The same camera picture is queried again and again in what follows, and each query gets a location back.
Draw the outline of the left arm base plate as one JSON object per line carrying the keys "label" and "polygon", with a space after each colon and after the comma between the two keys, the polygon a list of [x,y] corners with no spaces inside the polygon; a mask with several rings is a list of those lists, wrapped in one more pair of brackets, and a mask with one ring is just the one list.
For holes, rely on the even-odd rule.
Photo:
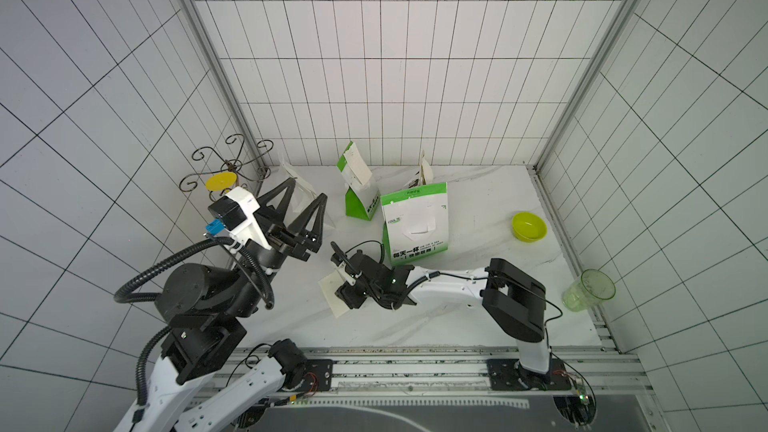
{"label": "left arm base plate", "polygon": [[294,387],[282,387],[281,393],[293,395],[309,394],[310,392],[328,392],[331,389],[334,362],[331,359],[309,359],[304,375]]}

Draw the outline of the cream receipt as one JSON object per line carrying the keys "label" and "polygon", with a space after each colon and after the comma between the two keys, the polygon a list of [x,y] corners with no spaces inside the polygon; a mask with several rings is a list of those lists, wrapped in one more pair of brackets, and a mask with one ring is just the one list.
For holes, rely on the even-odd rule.
{"label": "cream receipt", "polygon": [[346,281],[338,272],[332,272],[318,282],[323,296],[335,318],[350,311],[349,306],[336,295],[340,287],[346,284]]}
{"label": "cream receipt", "polygon": [[343,156],[346,159],[346,169],[348,172],[362,186],[366,185],[372,178],[372,172],[354,142],[349,144]]}
{"label": "cream receipt", "polygon": [[430,185],[434,182],[434,173],[425,155],[421,156],[419,170],[419,183],[421,186]]}

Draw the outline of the green white bag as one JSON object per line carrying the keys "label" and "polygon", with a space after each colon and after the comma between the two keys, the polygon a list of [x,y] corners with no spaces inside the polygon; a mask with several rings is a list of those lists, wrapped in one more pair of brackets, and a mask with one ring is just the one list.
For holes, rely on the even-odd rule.
{"label": "green white bag", "polygon": [[381,197],[383,240],[393,266],[447,251],[448,185],[435,183]]}
{"label": "green white bag", "polygon": [[381,195],[378,185],[373,177],[373,173],[371,180],[366,185],[362,186],[358,183],[346,169],[346,159],[343,156],[344,151],[339,157],[336,167],[347,186],[344,196],[345,214],[347,217],[371,221],[380,203]]}

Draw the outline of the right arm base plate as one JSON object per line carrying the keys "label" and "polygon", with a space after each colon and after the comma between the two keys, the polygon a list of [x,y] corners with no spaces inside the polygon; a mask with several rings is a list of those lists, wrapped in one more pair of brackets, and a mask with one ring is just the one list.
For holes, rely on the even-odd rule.
{"label": "right arm base plate", "polygon": [[564,376],[564,362],[554,357],[546,374],[528,371],[518,359],[488,359],[486,361],[490,387],[493,391],[570,391],[571,380]]}

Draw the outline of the navy beige bag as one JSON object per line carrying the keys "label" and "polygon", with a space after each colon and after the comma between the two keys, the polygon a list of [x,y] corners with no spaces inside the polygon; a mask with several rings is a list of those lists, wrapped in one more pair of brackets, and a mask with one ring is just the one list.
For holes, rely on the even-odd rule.
{"label": "navy beige bag", "polygon": [[425,154],[422,154],[418,162],[418,170],[414,175],[405,183],[405,189],[417,188],[425,185],[433,184],[434,172],[431,164],[427,160]]}

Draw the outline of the white paper bag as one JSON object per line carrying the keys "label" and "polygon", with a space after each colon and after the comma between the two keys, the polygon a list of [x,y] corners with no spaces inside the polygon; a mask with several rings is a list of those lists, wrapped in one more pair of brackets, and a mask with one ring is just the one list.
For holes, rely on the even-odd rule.
{"label": "white paper bag", "polygon": [[285,160],[280,162],[279,170],[279,177],[281,179],[292,178],[296,181],[287,212],[287,219],[291,222],[319,196],[319,193]]}

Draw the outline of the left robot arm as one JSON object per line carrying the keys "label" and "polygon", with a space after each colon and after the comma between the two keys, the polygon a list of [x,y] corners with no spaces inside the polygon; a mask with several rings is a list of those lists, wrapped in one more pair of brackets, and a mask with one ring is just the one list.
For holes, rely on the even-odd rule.
{"label": "left robot arm", "polygon": [[272,281],[285,260],[307,261],[322,245],[326,194],[285,221],[296,185],[288,178],[259,197],[231,189],[210,204],[213,220],[204,240],[115,292],[117,303],[153,303],[165,323],[139,355],[137,398],[117,430],[221,431],[329,389],[330,361],[313,365],[283,339],[213,397],[192,402],[245,337],[242,320],[274,307]]}

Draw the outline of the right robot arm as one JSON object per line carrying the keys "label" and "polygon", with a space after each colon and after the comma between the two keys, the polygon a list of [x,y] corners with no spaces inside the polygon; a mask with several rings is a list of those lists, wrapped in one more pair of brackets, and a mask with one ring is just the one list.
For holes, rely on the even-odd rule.
{"label": "right robot arm", "polygon": [[436,302],[480,306],[516,341],[520,369],[538,376],[550,372],[546,288],[512,263],[493,258],[484,268],[463,271],[389,268],[361,250],[348,255],[336,243],[331,246],[331,261],[344,277],[335,296],[348,308],[358,309],[368,299],[390,311]]}

